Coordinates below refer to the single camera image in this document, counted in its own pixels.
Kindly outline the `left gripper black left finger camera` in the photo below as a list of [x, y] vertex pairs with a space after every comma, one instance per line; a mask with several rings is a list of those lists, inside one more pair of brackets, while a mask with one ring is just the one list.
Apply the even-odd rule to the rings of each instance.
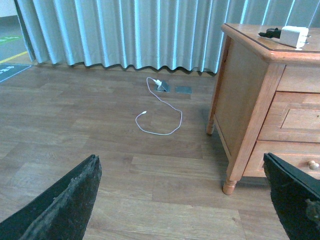
[[25, 207], [0, 224], [2, 240], [83, 239], [102, 177], [90, 155]]

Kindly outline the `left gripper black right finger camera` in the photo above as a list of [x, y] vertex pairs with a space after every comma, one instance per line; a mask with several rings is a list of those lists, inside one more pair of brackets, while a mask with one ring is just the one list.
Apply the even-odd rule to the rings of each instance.
[[263, 156], [270, 197], [291, 240], [320, 238], [320, 181], [273, 153]]

